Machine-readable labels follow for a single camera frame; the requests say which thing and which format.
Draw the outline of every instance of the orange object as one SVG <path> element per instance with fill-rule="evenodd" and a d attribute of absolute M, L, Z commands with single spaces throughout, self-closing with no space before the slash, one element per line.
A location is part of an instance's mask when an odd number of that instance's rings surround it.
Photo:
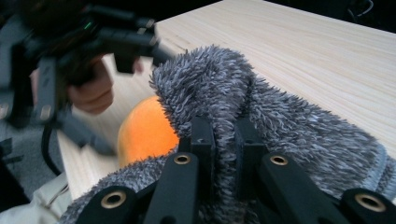
<path fill-rule="evenodd" d="M 175 130 L 165 116 L 158 96 L 151 96 L 136 105 L 120 126 L 120 167 L 148 157 L 165 155 L 177 143 Z"/>

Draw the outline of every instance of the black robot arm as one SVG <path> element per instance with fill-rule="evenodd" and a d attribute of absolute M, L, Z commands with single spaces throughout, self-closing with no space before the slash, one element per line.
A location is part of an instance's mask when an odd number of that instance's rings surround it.
<path fill-rule="evenodd" d="M 91 60 L 101 55 L 113 53 L 122 73 L 132 73 L 132 62 L 140 56 L 151 57 L 154 65 L 172 56 L 160 47 L 154 20 L 110 7 L 83 6 L 77 0 L 43 4 L 22 0 L 0 32 L 0 119 L 24 127 L 35 117 L 64 131 L 80 147 L 112 154 L 112 146 L 73 118 L 66 86 L 92 79 Z M 40 76 L 33 110 L 29 76 L 36 68 Z"/>

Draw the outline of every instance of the person's hand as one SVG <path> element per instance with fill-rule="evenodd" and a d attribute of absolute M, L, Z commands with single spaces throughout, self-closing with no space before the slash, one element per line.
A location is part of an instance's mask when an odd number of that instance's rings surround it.
<path fill-rule="evenodd" d="M 143 72 L 143 66 L 139 59 L 133 64 L 133 70 L 137 73 Z M 102 57 L 92 60 L 92 71 L 94 79 L 83 85 L 67 87 L 67 94 L 70 102 L 78 109 L 91 113 L 100 114 L 109 108 L 113 103 L 113 81 L 102 62 Z M 37 86 L 39 72 L 36 69 L 31 74 L 32 92 L 34 103 L 37 103 Z"/>

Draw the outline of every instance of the gray fuzzy sock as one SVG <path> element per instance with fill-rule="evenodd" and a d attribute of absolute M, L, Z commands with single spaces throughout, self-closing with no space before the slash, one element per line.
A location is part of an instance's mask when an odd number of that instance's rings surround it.
<path fill-rule="evenodd" d="M 389 199 L 395 196 L 396 162 L 370 134 L 271 87 L 239 52 L 211 46 L 179 55 L 154 70 L 151 86 L 179 137 L 191 135 L 195 116 L 212 121 L 218 151 L 216 200 L 200 205 L 204 223 L 258 223 L 254 202 L 241 203 L 233 195 L 233 125 L 241 115 L 249 117 L 270 151 L 295 159 L 324 192 L 339 198 L 346 189 L 366 188 Z M 61 223 L 74 223 L 100 189 L 117 184 L 141 190 L 159 178 L 165 159 L 137 162 L 102 179 L 74 201 Z"/>

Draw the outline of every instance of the wooden table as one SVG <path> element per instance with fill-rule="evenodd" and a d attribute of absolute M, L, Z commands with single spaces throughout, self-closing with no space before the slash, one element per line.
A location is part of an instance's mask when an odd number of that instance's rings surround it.
<path fill-rule="evenodd" d="M 396 35 L 261 0 L 226 0 L 158 23 L 174 53 L 218 45 L 243 53 L 255 72 L 283 91 L 332 111 L 378 138 L 396 158 Z M 76 111 L 116 145 L 123 119 L 154 94 L 150 63 L 142 76 L 116 74 L 115 102 L 97 117 Z M 64 168 L 76 199 L 119 169 L 117 157 L 77 148 L 59 134 Z"/>

